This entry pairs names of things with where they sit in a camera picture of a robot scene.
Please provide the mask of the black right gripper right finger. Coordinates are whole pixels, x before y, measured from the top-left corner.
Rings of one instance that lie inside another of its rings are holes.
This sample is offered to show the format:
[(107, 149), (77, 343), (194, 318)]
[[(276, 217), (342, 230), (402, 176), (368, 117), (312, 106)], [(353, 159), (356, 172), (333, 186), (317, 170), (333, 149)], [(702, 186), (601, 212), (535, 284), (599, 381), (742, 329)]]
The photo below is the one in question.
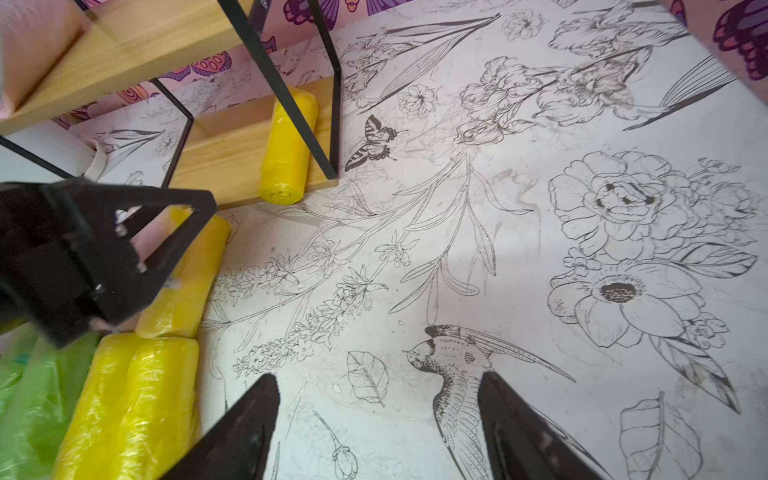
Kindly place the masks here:
[(494, 479), (598, 479), (497, 373), (483, 374), (478, 406)]

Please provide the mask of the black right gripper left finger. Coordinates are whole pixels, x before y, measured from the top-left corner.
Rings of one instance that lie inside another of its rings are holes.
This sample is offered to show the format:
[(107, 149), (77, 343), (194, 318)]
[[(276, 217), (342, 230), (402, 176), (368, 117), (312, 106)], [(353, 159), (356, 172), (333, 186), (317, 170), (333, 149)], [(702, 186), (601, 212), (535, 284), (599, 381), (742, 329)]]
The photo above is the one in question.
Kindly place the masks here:
[(162, 480), (262, 479), (279, 405), (277, 378), (262, 375)]

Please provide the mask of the yellow roll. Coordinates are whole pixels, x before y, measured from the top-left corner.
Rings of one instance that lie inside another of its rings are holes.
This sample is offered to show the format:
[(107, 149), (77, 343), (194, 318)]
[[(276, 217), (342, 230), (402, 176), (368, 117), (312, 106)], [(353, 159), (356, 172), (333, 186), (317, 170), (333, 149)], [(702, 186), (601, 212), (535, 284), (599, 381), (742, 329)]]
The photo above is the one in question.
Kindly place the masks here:
[(104, 479), (111, 430), (125, 391), (128, 368), (141, 339), (134, 333), (101, 339), (82, 393), (60, 445), (55, 479)]
[(142, 339), (131, 359), (113, 439), (111, 479), (159, 479), (194, 443), (199, 346)]
[(135, 332), (144, 338), (196, 336), (219, 272), (230, 223), (214, 215), (191, 243), (168, 283), (140, 315)]
[(271, 204), (292, 205), (303, 199), (310, 150), (279, 100), (261, 166), (259, 194)]

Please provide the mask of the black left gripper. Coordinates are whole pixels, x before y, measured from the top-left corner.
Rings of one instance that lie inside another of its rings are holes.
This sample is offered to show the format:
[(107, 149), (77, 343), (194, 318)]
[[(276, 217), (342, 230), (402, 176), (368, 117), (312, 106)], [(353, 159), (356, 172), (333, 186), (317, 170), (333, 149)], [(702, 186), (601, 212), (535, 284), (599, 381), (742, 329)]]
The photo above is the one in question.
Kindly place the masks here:
[(57, 346), (150, 306), (216, 213), (206, 190), (80, 178), (1, 186), (1, 319)]

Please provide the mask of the pink roll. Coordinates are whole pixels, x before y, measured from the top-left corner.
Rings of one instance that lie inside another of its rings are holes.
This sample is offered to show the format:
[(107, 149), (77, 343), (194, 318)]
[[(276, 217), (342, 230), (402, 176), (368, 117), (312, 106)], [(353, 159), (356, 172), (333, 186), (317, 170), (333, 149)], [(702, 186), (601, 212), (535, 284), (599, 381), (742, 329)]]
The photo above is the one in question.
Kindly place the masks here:
[(71, 0), (1, 2), (1, 118), (10, 118), (84, 30)]
[(128, 238), (144, 262), (177, 228), (176, 207), (134, 207), (117, 216), (116, 233)]

